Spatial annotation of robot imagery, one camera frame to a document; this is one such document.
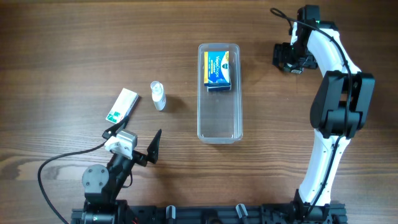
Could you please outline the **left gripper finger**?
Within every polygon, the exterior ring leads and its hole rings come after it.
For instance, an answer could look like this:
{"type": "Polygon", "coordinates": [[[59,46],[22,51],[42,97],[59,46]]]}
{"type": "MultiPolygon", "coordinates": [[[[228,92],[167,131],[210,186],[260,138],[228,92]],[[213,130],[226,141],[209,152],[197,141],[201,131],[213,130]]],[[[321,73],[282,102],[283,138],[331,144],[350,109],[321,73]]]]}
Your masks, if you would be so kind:
{"type": "Polygon", "coordinates": [[[109,139],[111,136],[116,137],[117,133],[123,130],[129,122],[129,117],[125,117],[120,122],[114,124],[110,128],[106,129],[103,134],[102,138],[109,139]]]}
{"type": "Polygon", "coordinates": [[[146,161],[156,164],[159,158],[159,144],[161,138],[162,130],[159,129],[157,134],[154,136],[153,140],[147,148],[146,161]]]}

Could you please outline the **small dark green box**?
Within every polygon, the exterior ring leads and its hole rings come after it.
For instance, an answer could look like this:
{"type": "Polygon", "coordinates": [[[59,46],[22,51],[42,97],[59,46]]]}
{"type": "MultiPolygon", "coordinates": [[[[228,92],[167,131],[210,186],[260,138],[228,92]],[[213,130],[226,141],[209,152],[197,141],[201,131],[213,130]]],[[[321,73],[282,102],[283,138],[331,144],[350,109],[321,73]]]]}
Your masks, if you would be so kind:
{"type": "Polygon", "coordinates": [[[303,68],[289,69],[290,73],[301,74],[303,72],[303,68]]]}

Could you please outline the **white green medicine box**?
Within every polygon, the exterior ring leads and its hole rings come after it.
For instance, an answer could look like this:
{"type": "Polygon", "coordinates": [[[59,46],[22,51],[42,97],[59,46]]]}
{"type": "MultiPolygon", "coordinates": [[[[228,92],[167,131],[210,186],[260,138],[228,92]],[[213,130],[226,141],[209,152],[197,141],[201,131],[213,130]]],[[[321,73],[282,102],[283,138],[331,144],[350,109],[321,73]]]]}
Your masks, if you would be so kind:
{"type": "Polygon", "coordinates": [[[120,122],[130,115],[138,99],[139,95],[136,92],[123,88],[105,120],[114,124],[120,122]]]}

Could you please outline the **blue yellow VapoDrops box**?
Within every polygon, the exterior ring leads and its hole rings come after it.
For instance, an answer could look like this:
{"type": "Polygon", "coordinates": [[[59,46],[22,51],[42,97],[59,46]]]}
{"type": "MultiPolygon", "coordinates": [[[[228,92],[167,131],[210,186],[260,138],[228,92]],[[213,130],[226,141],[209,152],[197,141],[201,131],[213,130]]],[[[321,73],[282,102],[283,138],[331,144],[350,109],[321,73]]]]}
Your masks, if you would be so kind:
{"type": "Polygon", "coordinates": [[[204,52],[204,85],[229,86],[229,51],[204,52]]]}

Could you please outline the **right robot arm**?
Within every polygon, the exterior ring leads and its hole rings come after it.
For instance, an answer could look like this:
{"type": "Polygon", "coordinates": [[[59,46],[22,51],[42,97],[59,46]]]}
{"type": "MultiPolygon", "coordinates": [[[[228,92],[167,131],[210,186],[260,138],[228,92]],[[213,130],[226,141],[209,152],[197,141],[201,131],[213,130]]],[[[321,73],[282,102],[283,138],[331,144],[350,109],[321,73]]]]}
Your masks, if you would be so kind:
{"type": "Polygon", "coordinates": [[[341,206],[331,204],[331,188],[341,157],[363,128],[375,79],[350,59],[334,22],[320,19],[320,8],[306,5],[295,19],[272,7],[290,26],[290,42],[274,47],[272,63],[280,71],[301,74],[320,69],[322,82],[310,108],[314,142],[303,182],[294,199],[273,209],[287,223],[339,223],[341,206]]]}

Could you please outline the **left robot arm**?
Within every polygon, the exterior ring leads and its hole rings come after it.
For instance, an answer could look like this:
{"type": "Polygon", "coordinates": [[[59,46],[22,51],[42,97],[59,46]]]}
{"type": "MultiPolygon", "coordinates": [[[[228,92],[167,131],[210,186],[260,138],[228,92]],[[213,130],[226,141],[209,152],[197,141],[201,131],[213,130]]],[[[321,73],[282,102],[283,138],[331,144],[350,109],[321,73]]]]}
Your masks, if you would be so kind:
{"type": "Polygon", "coordinates": [[[138,216],[128,206],[126,200],[117,196],[128,177],[132,177],[134,165],[145,167],[155,164],[159,157],[159,143],[162,130],[158,130],[147,148],[147,154],[136,151],[137,135],[126,130],[129,118],[106,129],[102,137],[105,148],[113,154],[106,166],[92,165],[84,171],[82,184],[85,189],[85,203],[81,214],[73,211],[72,223],[139,223],[138,216]]]}

